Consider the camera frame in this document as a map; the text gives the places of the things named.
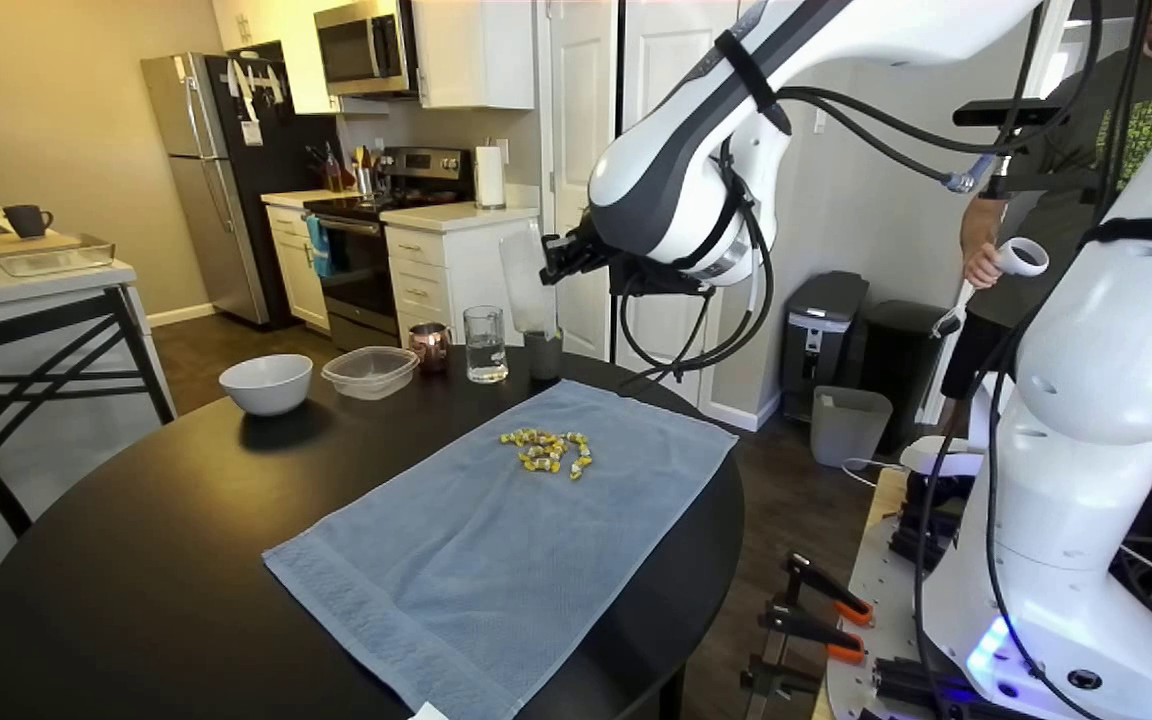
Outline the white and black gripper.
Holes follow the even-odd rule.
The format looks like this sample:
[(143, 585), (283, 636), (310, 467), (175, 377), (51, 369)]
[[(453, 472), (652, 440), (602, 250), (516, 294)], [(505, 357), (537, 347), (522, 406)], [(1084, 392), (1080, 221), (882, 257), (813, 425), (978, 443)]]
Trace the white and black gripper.
[(559, 285), (584, 273), (609, 273), (618, 294), (665, 294), (665, 292), (698, 294), (699, 292), (699, 285), (685, 276), (679, 269), (604, 244), (589, 221), (582, 221), (570, 232), (546, 232), (542, 250), (546, 250), (546, 264), (542, 264), (546, 285)]

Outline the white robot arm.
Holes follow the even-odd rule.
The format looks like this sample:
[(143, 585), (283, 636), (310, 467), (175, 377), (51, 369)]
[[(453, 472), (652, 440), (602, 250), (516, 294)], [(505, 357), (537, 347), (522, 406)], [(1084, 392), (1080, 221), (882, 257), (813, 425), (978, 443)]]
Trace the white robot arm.
[[(611, 139), (546, 276), (743, 281), (766, 237), (748, 214), (761, 150), (787, 139), (782, 100), (803, 67), (965, 61), (1037, 4), (766, 0)], [(1113, 575), (1152, 482), (1152, 155), (1039, 276), (981, 479), (921, 585), (921, 636), (995, 712), (1152, 720), (1152, 606)]]

